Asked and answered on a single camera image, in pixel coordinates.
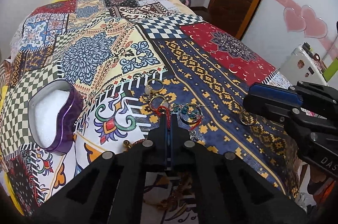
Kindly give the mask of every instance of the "bed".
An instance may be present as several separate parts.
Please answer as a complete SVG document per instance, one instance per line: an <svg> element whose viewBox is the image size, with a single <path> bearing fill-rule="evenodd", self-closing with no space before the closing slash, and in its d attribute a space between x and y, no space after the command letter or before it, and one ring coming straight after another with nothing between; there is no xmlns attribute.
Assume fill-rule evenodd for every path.
<svg viewBox="0 0 338 224"><path fill-rule="evenodd" d="M162 81L173 105L205 105L194 141L212 152L234 152L291 199L298 193L295 142L283 127L258 117L239 121L242 100L254 82L288 88L272 65L179 0L67 0L34 10L11 42L3 63L0 143L2 165L23 214L31 216L104 151L125 151L158 126L142 98L149 79ZM84 106L65 155L40 148L29 126L29 99L43 86L65 79ZM189 125L180 122L189 129ZM180 177L149 174L142 222L198 223L192 190L166 210Z"/></svg>

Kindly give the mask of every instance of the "pink stripe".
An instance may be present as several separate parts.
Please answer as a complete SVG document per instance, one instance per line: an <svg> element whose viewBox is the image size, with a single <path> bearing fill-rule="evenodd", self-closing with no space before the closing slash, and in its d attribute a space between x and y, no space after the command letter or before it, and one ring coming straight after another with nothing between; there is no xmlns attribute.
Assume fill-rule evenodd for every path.
<svg viewBox="0 0 338 224"><path fill-rule="evenodd" d="M294 2L293 0L276 0L276 1L285 8L287 7L293 8L295 10L295 13L298 16L300 16L301 6L298 5L296 2ZM327 37L319 38L318 41L322 44L322 46L325 48L325 50L328 52L328 54L332 59L338 56L338 49L336 48L336 46L333 46L334 43L333 41L331 41Z"/></svg>

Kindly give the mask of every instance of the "pink heart decoration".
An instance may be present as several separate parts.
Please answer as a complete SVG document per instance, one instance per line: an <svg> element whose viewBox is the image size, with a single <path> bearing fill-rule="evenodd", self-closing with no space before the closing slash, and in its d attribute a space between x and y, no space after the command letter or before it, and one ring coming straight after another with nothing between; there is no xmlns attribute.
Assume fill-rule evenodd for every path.
<svg viewBox="0 0 338 224"><path fill-rule="evenodd" d="M310 6L301 7L301 17L305 19L305 37L323 38L327 35L326 23L317 18L315 11Z"/></svg>
<svg viewBox="0 0 338 224"><path fill-rule="evenodd" d="M284 9L284 21L288 32L300 32L305 30L306 23L302 17L299 17L293 8L286 7Z"/></svg>

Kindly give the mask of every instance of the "green object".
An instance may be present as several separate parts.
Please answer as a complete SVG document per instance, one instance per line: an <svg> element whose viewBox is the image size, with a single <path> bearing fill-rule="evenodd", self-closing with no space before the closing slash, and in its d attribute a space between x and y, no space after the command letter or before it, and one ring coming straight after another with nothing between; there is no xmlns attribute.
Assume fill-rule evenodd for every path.
<svg viewBox="0 0 338 224"><path fill-rule="evenodd" d="M196 115L198 114L198 110L196 110L196 109L194 109L194 110L192 110L192 112L191 113L189 113L189 117L191 118L191 119L194 119L194 118L196 118Z"/></svg>
<svg viewBox="0 0 338 224"><path fill-rule="evenodd" d="M181 113L183 113L183 114L187 114L187 112L188 112L188 109L189 109L189 107L188 107L188 106L184 106L184 107L181 109Z"/></svg>
<svg viewBox="0 0 338 224"><path fill-rule="evenodd" d="M177 112L179 111L179 105L176 104L176 103L174 103L174 104L172 105L172 110L173 110L175 113L177 113Z"/></svg>
<svg viewBox="0 0 338 224"><path fill-rule="evenodd" d="M334 61L327 67L327 69L323 72L323 76L328 82L338 71L338 57L334 59Z"/></svg>

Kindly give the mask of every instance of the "blue checkered square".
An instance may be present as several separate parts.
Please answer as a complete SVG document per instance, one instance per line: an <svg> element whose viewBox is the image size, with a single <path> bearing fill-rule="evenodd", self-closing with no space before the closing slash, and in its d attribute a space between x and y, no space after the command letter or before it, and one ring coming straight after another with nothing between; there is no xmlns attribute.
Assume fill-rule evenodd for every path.
<svg viewBox="0 0 338 224"><path fill-rule="evenodd" d="M201 17L188 14L175 14L173 16L137 21L143 32L146 33L150 39L187 38L188 36L180 30L180 25L200 22L204 22Z"/></svg>

